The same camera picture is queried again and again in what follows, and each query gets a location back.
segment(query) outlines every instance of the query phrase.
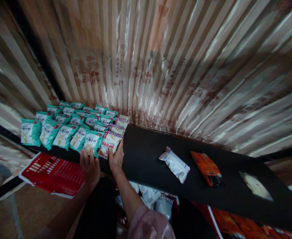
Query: pink sleeve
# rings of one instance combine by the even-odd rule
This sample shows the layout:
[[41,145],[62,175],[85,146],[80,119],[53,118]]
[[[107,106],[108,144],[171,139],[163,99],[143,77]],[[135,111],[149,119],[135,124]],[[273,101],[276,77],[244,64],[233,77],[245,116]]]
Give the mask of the pink sleeve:
[[174,238],[175,235],[167,218],[141,205],[134,212],[128,230],[128,238]]

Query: white snack packet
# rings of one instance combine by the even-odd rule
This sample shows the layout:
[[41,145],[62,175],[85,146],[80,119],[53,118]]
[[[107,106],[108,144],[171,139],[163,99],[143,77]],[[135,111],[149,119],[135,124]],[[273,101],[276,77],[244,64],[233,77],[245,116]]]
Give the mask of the white snack packet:
[[182,184],[184,183],[190,171],[190,167],[175,155],[168,146],[166,147],[165,153],[160,155],[158,159],[165,161],[170,171],[175,174]]

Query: red and white snack bag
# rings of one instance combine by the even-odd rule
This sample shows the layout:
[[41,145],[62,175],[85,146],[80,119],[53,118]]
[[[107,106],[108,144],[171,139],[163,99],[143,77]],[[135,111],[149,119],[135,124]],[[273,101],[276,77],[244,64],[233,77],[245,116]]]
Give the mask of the red and white snack bag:
[[104,159],[108,159],[108,147],[109,146],[112,147],[113,153],[115,153],[117,150],[117,146],[119,142],[122,140],[122,138],[123,136],[106,130],[102,141],[102,145],[100,146],[100,149],[98,151],[98,155]]
[[126,129],[128,124],[129,124],[128,120],[120,119],[120,118],[117,118],[117,117],[115,118],[114,122],[115,122],[115,125],[117,125],[119,127],[122,127],[124,129]]
[[124,135],[125,133],[125,129],[122,127],[119,127],[115,124],[109,124],[109,131],[115,133],[115,134],[119,134],[119,135]]

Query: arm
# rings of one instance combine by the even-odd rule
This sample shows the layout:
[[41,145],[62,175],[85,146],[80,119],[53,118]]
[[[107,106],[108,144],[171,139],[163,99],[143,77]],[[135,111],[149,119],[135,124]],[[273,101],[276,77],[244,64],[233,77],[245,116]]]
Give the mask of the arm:
[[118,149],[116,153],[113,155],[113,149],[111,147],[108,148],[109,154],[109,166],[113,173],[113,176],[116,180],[117,187],[119,193],[122,197],[124,209],[126,212],[126,216],[128,221],[130,222],[135,210],[140,206],[143,205],[143,201],[140,199],[139,195],[135,192],[129,181],[127,180],[123,170],[123,157],[124,157],[124,150],[123,150],[123,140],[119,143]]
[[91,155],[90,157],[88,157],[85,149],[80,152],[80,165],[85,175],[84,185],[47,225],[56,238],[66,237],[74,220],[99,181],[99,159],[94,159],[92,149],[90,149],[89,154]]

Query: packaged food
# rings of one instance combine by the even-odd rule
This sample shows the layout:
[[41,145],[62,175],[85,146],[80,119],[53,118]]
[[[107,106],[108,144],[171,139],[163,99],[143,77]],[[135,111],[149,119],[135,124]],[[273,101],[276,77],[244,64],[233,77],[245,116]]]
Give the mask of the packaged food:
[[159,159],[165,161],[170,171],[178,178],[183,184],[186,180],[190,167],[185,164],[173,151],[167,146],[165,153],[159,156]]
[[113,118],[111,118],[111,117],[109,117],[109,116],[107,116],[107,115],[104,115],[104,114],[101,114],[101,115],[99,116],[99,118],[100,118],[100,122],[101,122],[103,125],[105,125],[105,126],[109,126],[109,124],[112,123],[112,122],[114,121]]
[[193,151],[191,151],[190,154],[209,186],[224,186],[219,168],[206,154]]
[[113,133],[115,133],[115,134],[119,134],[119,135],[124,135],[124,133],[125,133],[125,129],[124,128],[119,127],[119,126],[117,126],[115,124],[112,124],[112,123],[109,124],[109,129],[108,130],[113,132]]
[[107,127],[107,126],[103,125],[102,123],[95,121],[95,123],[94,123],[94,130],[95,131],[104,132],[105,130],[108,130],[108,129],[109,129],[109,126]]
[[100,119],[97,115],[85,114],[85,123],[91,127],[94,126],[95,122],[99,122]]
[[124,120],[124,119],[120,119],[120,118],[115,118],[114,122],[115,122],[115,125],[122,127],[124,129],[126,129],[128,124],[129,124],[129,121]]
[[70,124],[71,125],[75,125],[78,126],[80,124],[84,123],[84,117],[78,114],[73,113],[71,120],[70,120]]
[[73,107],[76,108],[77,110],[82,110],[82,108],[84,107],[85,103],[80,103],[80,102],[73,102]]
[[29,146],[41,146],[41,123],[36,120],[22,119],[21,143]]
[[241,171],[239,171],[239,173],[244,182],[246,183],[247,187],[252,191],[254,195],[273,201],[270,193],[267,191],[267,189],[263,186],[263,184],[258,180],[256,176]]
[[87,154],[89,155],[89,150],[92,149],[94,153],[94,157],[98,157],[97,151],[100,142],[103,140],[104,132],[97,132],[92,130],[86,130],[86,139],[84,143],[84,147],[86,149]]
[[46,120],[46,119],[53,119],[53,114],[51,113],[47,113],[47,112],[41,112],[41,111],[38,111],[36,112],[35,114],[35,119],[37,121],[39,121],[41,123],[41,125],[43,125],[43,122]]
[[77,152],[80,152],[83,149],[85,143],[86,131],[89,130],[89,127],[85,124],[79,125],[77,132],[70,142],[70,148],[74,149]]
[[70,116],[67,116],[65,114],[57,113],[56,116],[55,116],[55,121],[58,124],[68,124],[69,121],[70,121],[70,119],[71,119],[71,117]]
[[73,103],[69,103],[69,102],[66,102],[66,101],[60,101],[60,106],[73,106]]
[[72,113],[74,113],[75,108],[73,106],[65,106],[63,109],[63,114],[65,115],[72,115]]
[[113,148],[113,153],[116,152],[117,146],[119,142],[122,140],[123,136],[119,134],[115,134],[111,131],[106,130],[104,134],[104,139],[102,141],[102,145],[100,150],[98,151],[98,155],[102,158],[108,159],[108,147]]
[[85,111],[81,111],[81,110],[74,110],[75,114],[81,115],[81,116],[85,116]]
[[57,113],[61,114],[63,112],[63,106],[47,105],[47,112],[53,114],[55,117]]
[[56,145],[60,148],[64,148],[68,151],[72,136],[75,134],[77,129],[78,129],[78,126],[74,126],[70,124],[62,125],[57,136],[55,137],[53,141],[53,145]]
[[40,135],[41,144],[44,145],[47,150],[52,148],[53,141],[60,130],[60,126],[52,119],[47,119],[42,126],[42,132]]
[[154,203],[154,209],[157,212],[163,214],[167,220],[169,221],[172,217],[172,208],[173,208],[174,200],[170,199],[164,194],[161,194],[160,197]]
[[118,112],[106,110],[105,115],[112,117],[112,118],[115,118],[118,115]]
[[100,105],[96,105],[95,110],[98,111],[100,114],[105,114],[105,111],[107,110],[107,108],[104,108],[103,106],[100,106]]

